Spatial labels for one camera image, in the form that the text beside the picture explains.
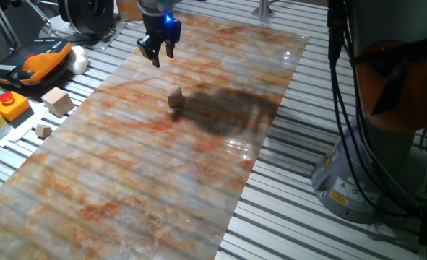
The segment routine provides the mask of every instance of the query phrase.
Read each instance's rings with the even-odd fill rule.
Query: black circular device
[[[63,21],[93,39],[113,22],[113,0],[58,0],[58,5]]]

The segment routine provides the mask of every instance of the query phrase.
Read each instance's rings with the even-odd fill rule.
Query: red emergency stop button
[[[8,102],[12,99],[12,93],[10,92],[5,92],[3,94],[0,95],[0,101],[1,102]]]
[[[31,53],[31,54],[27,55],[27,56],[25,57],[25,60],[28,60],[28,59],[32,58],[34,55],[35,55],[35,54],[33,54],[33,53]]]

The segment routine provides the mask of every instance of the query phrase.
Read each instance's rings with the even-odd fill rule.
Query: marble-patterned mat
[[[0,259],[213,259],[308,38],[174,16],[0,188]]]

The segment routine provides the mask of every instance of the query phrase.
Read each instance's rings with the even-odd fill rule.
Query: small wooden cube
[[[170,92],[168,95],[168,107],[169,108],[183,108],[184,107],[184,99],[183,92],[181,88],[178,87],[174,91]]]
[[[35,134],[37,134],[38,137],[46,138],[46,137],[49,137],[52,132],[53,132],[53,129],[51,129],[50,126],[37,125],[37,129],[35,131]]]
[[[74,103],[67,92],[58,87],[53,88],[50,92],[41,97],[49,111],[55,116],[62,117],[74,108]]]

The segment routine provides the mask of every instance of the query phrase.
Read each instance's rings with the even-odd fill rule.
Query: yellow warning label
[[[343,194],[341,194],[340,192],[335,191],[335,190],[332,190],[332,192],[330,193],[330,196],[331,196],[334,200],[336,200],[336,201],[338,201],[339,203],[341,203],[341,204],[344,204],[344,205],[345,205],[347,197],[346,197],[346,196],[343,196]]]
[[[327,155],[326,165],[325,165],[326,169],[327,169],[327,167],[329,167],[333,155],[334,155],[334,152],[329,152],[329,154]]]

